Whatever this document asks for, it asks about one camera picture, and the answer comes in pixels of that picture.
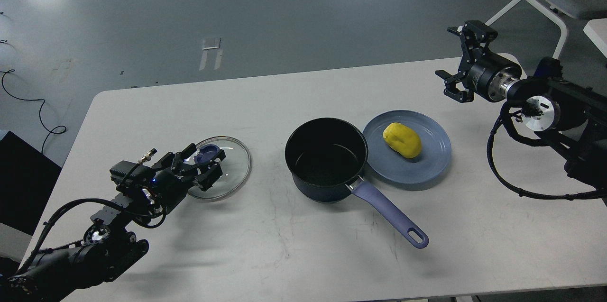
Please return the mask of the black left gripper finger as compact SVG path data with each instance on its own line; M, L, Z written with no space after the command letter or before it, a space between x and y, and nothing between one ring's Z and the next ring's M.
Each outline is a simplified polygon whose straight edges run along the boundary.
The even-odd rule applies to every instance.
M221 162L225 159L223 149L198 149L194 155L193 185L205 192L223 174Z
M197 151L195 144L189 144L182 151L164 155L164 171L170 174L202 174L209 170L209 163L188 164L187 159Z

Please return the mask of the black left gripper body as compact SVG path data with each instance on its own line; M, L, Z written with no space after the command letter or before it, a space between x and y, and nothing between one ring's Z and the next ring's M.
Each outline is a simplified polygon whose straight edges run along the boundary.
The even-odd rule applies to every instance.
M194 186L193 174L176 176L169 170L154 170L142 168L145 177L145 189L155 205L163 207L166 212L172 212L184 200L188 190Z

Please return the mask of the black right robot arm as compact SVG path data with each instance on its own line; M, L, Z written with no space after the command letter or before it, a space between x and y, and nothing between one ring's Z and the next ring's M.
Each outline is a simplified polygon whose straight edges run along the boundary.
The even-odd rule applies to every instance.
M476 95L502 102L487 141L487 160L495 177L521 197L573 201L606 198L606 98L591 88L563 78L560 61L547 56L531 76L520 65L492 52L498 32L481 21L449 27L461 43L462 58L454 75L438 70L444 95L472 102ZM530 192L508 183L494 163L495 135L503 127L510 138L532 147L550 147L564 158L564 171L593 188L589 192L550 195Z

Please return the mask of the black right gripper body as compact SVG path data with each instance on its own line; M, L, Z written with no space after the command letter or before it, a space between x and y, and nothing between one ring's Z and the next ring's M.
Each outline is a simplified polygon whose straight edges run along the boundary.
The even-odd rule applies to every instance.
M510 86L521 77L522 68L519 64L501 55L487 52L469 69L466 88L489 102L499 102L507 98Z

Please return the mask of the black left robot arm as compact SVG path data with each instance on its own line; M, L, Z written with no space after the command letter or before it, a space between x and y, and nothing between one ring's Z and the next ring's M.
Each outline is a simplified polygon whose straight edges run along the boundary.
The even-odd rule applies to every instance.
M189 144L145 166L156 149L138 162L123 160L110 169L118 192L112 200L76 199L44 223L31 254L12 276L1 278L3 302L59 302L78 289L115 281L149 252L149 242L128 231L130 223L146 229L160 227L188 191L206 191L221 177L225 151L216 145ZM91 216L82 239L43 248L52 227L68 211L83 203L102 209Z

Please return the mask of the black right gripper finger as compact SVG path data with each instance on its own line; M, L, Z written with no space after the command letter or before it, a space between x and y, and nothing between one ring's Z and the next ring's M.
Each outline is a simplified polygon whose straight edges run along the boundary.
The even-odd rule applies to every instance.
M467 73L459 72L456 75L451 75L445 70L437 70L435 71L435 74L444 82L444 95L459 103L473 102L473 91L469 90L468 88L465 90L460 90L457 87L458 83L464 83L465 79L468 78Z
M462 26L449 26L447 29L449 33L458 36L461 42L462 58L458 67L459 73L468 72L498 36L496 30L479 20L468 20Z

